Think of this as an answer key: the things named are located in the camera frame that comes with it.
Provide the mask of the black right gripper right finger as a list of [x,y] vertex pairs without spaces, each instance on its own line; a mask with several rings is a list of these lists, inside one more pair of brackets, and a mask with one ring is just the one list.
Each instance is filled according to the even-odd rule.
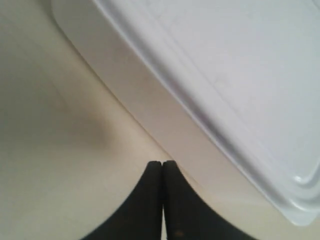
[[167,239],[253,239],[212,210],[194,191],[175,161],[163,163],[162,182]]

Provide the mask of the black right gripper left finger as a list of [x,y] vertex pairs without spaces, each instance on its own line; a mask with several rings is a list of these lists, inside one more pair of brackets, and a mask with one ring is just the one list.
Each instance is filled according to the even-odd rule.
[[121,206],[85,240],[160,240],[162,236],[162,164],[150,161]]

